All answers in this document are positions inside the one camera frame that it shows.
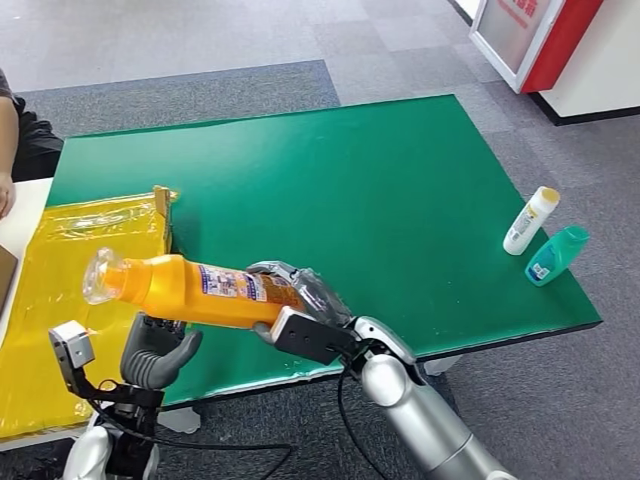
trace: signboard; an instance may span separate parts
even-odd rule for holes
[[[488,0],[478,33],[517,72],[551,0]]]
[[[515,92],[549,90],[603,1],[482,0],[470,37]]]

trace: plastic bottle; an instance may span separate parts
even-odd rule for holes
[[[117,299],[153,317],[226,327],[272,325],[283,305],[304,308],[294,288],[278,278],[193,263],[181,255],[122,259],[109,248],[100,249],[89,264],[82,287],[92,305]]]
[[[577,226],[567,227],[549,238],[525,269],[527,278],[541,287],[564,272],[589,240],[589,232]]]
[[[503,248],[511,255],[522,255],[559,201],[560,194],[556,190],[538,188],[506,232],[502,243]]]

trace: bottle label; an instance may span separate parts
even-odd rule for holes
[[[266,290],[260,275],[233,272],[223,268],[198,265],[202,293],[219,297],[244,297],[258,302],[266,301]]]
[[[540,252],[535,259],[535,263],[529,267],[529,275],[540,282],[549,273],[555,270],[555,254],[552,245],[549,245]]]
[[[296,291],[282,278],[251,275],[209,265],[198,265],[198,268],[202,282],[202,293],[205,295],[239,297],[303,308]]]
[[[534,209],[528,203],[522,212],[520,212],[520,215],[518,215],[518,218],[513,222],[513,226],[509,230],[509,238],[510,238],[512,242],[518,240],[537,216],[538,214],[534,212]]]
[[[534,270],[534,273],[535,273],[535,278],[537,280],[542,280],[547,276],[550,271],[548,268],[541,267],[539,263],[535,263],[531,268]]]

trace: green table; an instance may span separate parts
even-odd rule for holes
[[[543,232],[503,251],[523,201],[454,96],[70,138],[48,204],[154,184],[181,193],[174,242],[191,260],[312,266],[424,358],[600,322],[571,273],[525,277]],[[202,329],[168,403],[335,370]]]

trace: person's hand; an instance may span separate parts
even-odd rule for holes
[[[11,211],[16,202],[16,187],[8,173],[0,173],[0,220]]]

